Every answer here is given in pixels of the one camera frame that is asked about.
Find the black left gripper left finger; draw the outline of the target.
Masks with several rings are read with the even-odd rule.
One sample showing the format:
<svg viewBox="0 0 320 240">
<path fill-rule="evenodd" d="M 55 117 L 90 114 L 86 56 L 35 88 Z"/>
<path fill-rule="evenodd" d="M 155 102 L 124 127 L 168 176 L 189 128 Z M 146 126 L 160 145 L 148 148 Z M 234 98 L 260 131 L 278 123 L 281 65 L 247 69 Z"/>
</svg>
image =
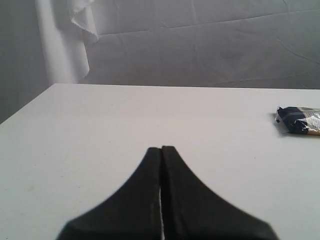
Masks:
<svg viewBox="0 0 320 240">
<path fill-rule="evenodd" d="M 60 240 L 160 240 L 161 151 L 150 147 L 130 178 L 107 200 L 70 220 Z"/>
</svg>

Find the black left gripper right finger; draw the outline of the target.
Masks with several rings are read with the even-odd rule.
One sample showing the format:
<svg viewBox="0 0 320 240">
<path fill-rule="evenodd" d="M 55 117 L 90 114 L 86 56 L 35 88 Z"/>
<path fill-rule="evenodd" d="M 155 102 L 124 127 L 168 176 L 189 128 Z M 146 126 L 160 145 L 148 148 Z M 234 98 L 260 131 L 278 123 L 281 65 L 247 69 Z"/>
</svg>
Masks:
<svg viewBox="0 0 320 240">
<path fill-rule="evenodd" d="M 161 210 L 167 240 L 276 240 L 272 227 L 209 189 L 173 146 L 161 148 Z"/>
</svg>

